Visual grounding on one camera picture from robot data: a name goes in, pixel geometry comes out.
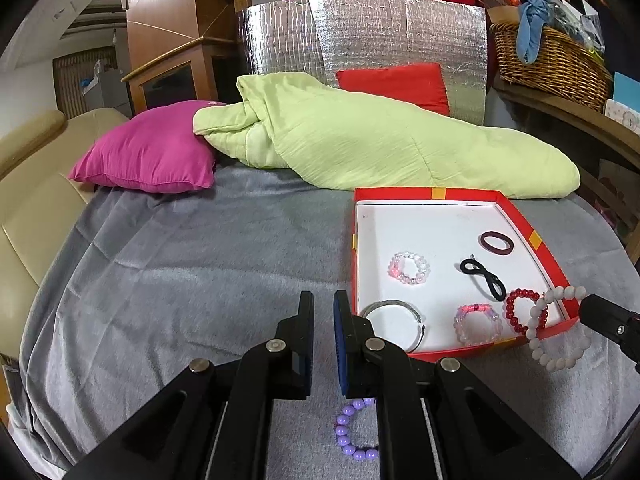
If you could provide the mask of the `silver metal bangle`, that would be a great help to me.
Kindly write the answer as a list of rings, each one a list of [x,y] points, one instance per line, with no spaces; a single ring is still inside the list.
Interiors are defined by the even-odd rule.
[[[420,348],[426,333],[422,314],[402,300],[372,302],[359,315],[371,322],[376,336],[396,344],[407,353]]]

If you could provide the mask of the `dark maroon bangle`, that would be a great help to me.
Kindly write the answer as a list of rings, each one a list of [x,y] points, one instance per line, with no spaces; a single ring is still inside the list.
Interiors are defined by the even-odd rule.
[[[506,234],[497,231],[485,231],[480,234],[480,246],[498,256],[508,256],[514,249],[514,241]]]

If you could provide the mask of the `red shallow box tray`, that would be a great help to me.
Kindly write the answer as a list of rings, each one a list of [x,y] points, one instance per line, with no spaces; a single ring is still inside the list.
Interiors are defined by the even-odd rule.
[[[497,231],[508,256],[480,246]],[[415,359],[436,362],[526,344],[530,310],[546,304],[539,336],[577,321],[576,290],[537,231],[497,191],[358,188],[352,228],[352,310],[398,299],[418,310],[426,333]]]

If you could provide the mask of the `wooden side table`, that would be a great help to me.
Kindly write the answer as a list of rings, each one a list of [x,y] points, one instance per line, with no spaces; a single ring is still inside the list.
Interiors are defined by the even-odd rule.
[[[623,246],[630,261],[638,263],[639,215],[612,188],[601,182],[598,174],[602,159],[638,174],[639,137],[603,114],[559,96],[509,84],[500,77],[494,79],[494,89],[500,98],[563,125],[563,131],[556,136],[549,134],[548,141],[559,144],[574,158],[582,180],[579,196],[607,206],[626,226]]]

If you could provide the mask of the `blue cardboard box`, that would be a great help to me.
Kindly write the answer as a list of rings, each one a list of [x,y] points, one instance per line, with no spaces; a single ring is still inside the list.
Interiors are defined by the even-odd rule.
[[[607,99],[604,114],[640,136],[640,82],[619,72],[614,73],[613,95]]]

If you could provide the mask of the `wicker basket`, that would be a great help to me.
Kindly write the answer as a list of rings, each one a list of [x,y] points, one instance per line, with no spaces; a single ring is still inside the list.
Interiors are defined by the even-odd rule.
[[[490,32],[503,81],[540,90],[596,112],[603,110],[610,98],[613,76],[578,42],[544,26],[536,61],[527,65],[516,55],[518,24],[493,24]]]

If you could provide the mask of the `magenta pillow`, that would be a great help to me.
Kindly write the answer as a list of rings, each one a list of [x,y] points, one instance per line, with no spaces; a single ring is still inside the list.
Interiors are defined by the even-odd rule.
[[[210,101],[182,101],[137,114],[93,144],[68,174],[107,188],[178,194],[214,185],[215,154],[193,132],[193,117]]]

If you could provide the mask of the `beige leather sofa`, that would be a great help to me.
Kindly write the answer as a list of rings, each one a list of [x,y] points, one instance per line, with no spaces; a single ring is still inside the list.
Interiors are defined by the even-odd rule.
[[[98,108],[68,119],[46,110],[1,138],[1,353],[16,358],[43,277],[92,197],[67,174],[127,118]]]

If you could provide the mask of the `light green duvet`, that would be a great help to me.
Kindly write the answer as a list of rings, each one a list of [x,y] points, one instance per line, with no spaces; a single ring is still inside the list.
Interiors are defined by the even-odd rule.
[[[486,127],[299,72],[244,75],[241,102],[205,107],[193,131],[257,169],[291,169],[317,188],[479,188],[517,200],[580,185],[563,152],[525,132]]]

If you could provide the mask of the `red cushion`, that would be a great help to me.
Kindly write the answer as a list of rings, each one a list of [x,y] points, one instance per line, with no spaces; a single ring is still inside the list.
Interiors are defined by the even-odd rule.
[[[346,91],[384,96],[450,115],[445,81],[437,63],[338,70],[336,79]]]

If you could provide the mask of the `blue cloth in basket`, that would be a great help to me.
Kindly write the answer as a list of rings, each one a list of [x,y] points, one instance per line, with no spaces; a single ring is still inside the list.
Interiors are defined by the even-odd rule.
[[[518,7],[518,36],[515,52],[525,65],[532,65],[538,58],[542,31],[550,21],[550,0],[525,0]]]

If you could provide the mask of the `wooden cabinet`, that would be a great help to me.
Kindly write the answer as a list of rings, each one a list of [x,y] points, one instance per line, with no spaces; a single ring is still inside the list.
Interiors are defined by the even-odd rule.
[[[216,68],[236,60],[235,12],[224,0],[127,0],[134,111],[219,99]]]

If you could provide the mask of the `silver foil insulation panel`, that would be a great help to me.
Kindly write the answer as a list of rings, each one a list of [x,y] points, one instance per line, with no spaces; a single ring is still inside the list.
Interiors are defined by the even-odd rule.
[[[337,72],[436,63],[454,118],[485,119],[485,12],[442,0],[280,0],[239,15],[251,74],[303,72],[328,86]]]

